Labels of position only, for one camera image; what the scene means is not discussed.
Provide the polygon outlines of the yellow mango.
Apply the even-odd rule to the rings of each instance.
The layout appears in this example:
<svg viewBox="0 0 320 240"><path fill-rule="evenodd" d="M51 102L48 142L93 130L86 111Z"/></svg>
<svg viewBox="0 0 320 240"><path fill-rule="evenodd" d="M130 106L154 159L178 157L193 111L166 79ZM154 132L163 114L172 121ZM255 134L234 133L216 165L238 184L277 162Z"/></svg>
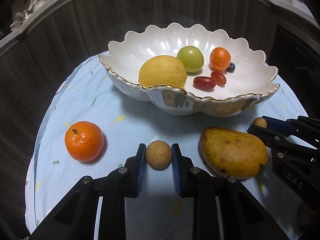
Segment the yellow mango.
<svg viewBox="0 0 320 240"><path fill-rule="evenodd" d="M200 137L200 150L209 167L223 177L255 177L268 163L265 144L256 136L210 126Z"/></svg>

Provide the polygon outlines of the yellow lemon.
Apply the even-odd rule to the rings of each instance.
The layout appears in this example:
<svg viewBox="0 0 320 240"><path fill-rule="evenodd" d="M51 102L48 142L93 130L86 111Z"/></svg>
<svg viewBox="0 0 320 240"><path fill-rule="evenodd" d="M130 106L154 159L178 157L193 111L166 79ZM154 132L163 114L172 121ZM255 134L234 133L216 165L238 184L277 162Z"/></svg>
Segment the yellow lemon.
<svg viewBox="0 0 320 240"><path fill-rule="evenodd" d="M169 85L183 88L187 79L182 61L169 56L156 56L146 61L139 70L138 82L144 87Z"/></svg>

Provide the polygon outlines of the green round fruit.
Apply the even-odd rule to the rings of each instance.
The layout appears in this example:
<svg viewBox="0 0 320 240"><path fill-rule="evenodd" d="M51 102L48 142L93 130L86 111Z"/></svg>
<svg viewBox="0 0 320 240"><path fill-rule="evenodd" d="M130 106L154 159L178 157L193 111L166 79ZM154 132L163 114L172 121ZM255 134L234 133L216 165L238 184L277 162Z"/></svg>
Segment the green round fruit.
<svg viewBox="0 0 320 240"><path fill-rule="evenodd" d="M201 51L195 46L181 48L176 56L184 65L188 74L199 72L204 65L204 57Z"/></svg>

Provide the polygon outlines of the white teapot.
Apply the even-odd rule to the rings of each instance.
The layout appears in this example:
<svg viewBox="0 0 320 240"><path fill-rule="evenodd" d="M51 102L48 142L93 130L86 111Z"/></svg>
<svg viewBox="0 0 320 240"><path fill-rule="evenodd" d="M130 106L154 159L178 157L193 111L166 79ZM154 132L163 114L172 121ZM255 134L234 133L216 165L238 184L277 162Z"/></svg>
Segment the white teapot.
<svg viewBox="0 0 320 240"><path fill-rule="evenodd" d="M43 5L46 3L46 0L40 0L37 1L34 6L33 6L33 12L36 12L37 10L39 10L41 7L43 7Z"/></svg>

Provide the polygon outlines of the small orange tangerine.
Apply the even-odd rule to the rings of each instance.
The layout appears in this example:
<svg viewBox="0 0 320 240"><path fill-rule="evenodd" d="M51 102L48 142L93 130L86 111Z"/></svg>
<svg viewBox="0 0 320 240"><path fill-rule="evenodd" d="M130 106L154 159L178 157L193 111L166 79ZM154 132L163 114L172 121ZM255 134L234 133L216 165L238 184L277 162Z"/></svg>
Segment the small orange tangerine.
<svg viewBox="0 0 320 240"><path fill-rule="evenodd" d="M209 61L213 70L223 72L229 67L231 55L225 48L216 47L212 50Z"/></svg>

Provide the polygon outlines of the dark blueberry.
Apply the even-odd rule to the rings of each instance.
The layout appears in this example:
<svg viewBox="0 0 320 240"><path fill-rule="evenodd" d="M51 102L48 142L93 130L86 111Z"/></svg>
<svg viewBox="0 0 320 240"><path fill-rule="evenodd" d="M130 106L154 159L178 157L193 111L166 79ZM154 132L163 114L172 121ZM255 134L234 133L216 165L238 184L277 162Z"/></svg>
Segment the dark blueberry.
<svg viewBox="0 0 320 240"><path fill-rule="evenodd" d="M226 71L229 73L233 73L235 71L235 64L231 62Z"/></svg>

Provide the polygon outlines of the large orange tangerine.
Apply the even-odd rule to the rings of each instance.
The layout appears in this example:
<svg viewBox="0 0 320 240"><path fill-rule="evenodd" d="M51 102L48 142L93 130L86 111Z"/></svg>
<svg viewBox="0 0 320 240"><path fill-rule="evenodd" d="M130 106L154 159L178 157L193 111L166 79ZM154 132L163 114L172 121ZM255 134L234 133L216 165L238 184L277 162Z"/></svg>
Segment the large orange tangerine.
<svg viewBox="0 0 320 240"><path fill-rule="evenodd" d="M69 155L88 163L99 157L105 144L102 130L89 121L74 123L65 133L65 146Z"/></svg>

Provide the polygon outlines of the red grape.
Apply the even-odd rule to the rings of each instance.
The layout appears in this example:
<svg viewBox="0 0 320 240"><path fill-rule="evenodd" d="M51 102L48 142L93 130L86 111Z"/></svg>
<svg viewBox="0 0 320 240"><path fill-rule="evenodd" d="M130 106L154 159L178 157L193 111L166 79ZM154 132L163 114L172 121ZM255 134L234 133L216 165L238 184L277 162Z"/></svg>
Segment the red grape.
<svg viewBox="0 0 320 240"><path fill-rule="evenodd" d="M193 79L193 86L202 90L212 90L216 82L211 77L198 76Z"/></svg>
<svg viewBox="0 0 320 240"><path fill-rule="evenodd" d="M226 77L221 72L211 72L210 77L215 81L219 86L224 86L227 82Z"/></svg>

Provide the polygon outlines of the brown longan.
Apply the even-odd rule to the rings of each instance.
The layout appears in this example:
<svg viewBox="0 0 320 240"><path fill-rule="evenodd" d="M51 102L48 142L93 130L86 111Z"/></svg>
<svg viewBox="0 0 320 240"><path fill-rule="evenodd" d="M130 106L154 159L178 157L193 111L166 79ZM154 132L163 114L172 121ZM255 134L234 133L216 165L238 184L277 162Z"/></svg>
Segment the brown longan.
<svg viewBox="0 0 320 240"><path fill-rule="evenodd" d="M170 146L160 140L151 142L146 148L146 161L156 170L167 168L172 160L172 150Z"/></svg>
<svg viewBox="0 0 320 240"><path fill-rule="evenodd" d="M262 117L255 118L252 124L267 129L267 122Z"/></svg>

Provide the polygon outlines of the white scalloped ceramic bowl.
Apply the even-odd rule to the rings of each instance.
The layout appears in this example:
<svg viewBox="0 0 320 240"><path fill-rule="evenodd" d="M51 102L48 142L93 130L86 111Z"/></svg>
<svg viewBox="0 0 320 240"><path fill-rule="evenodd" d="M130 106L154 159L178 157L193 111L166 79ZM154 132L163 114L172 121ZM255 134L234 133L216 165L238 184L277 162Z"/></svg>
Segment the white scalloped ceramic bowl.
<svg viewBox="0 0 320 240"><path fill-rule="evenodd" d="M121 92L172 115L235 116L280 89L263 51L200 24L129 31L98 58Z"/></svg>

